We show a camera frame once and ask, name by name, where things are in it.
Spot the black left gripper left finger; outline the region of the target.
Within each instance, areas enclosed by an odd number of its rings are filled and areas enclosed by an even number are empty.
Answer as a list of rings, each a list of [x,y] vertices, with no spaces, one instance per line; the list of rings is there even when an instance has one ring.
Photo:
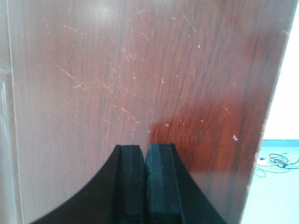
[[[145,165],[138,145],[117,145],[96,175],[36,224],[145,223]]]

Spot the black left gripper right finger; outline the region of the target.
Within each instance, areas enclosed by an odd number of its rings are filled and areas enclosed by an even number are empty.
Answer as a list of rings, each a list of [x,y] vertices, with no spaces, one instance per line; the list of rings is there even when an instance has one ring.
[[[146,155],[149,224],[224,224],[181,161],[175,144],[151,144]]]

